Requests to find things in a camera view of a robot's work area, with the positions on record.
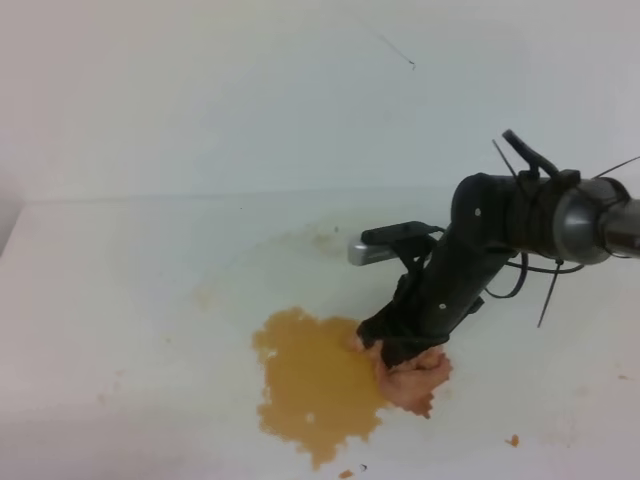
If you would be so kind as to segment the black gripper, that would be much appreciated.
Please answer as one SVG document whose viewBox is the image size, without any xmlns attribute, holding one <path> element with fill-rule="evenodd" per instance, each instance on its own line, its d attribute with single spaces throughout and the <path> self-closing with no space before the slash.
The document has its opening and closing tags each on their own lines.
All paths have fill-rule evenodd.
<svg viewBox="0 0 640 480">
<path fill-rule="evenodd" d="M 427 371 L 440 365 L 442 345 L 469 314 L 491 280 L 516 255 L 482 220 L 453 220 L 438 241 L 418 285 L 398 306 L 391 300 L 362 321 L 356 335 L 364 349 L 382 341 L 390 370 Z"/>
</svg>

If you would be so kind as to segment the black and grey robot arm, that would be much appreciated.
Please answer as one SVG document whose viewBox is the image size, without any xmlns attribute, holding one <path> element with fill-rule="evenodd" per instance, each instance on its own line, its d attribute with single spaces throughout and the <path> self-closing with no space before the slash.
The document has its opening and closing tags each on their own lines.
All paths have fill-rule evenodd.
<svg viewBox="0 0 640 480">
<path fill-rule="evenodd" d="M 613 255 L 639 255 L 639 202 L 613 178 L 584 180 L 565 170 L 554 178 L 484 173 L 457 187 L 446 228 L 418 221 L 364 231 L 349 248 L 361 266 L 398 258 L 406 273 L 392 300 L 363 321 L 365 348 L 382 344 L 395 367 L 446 343 L 484 303 L 499 271 L 519 256 L 595 265 Z"/>
</svg>

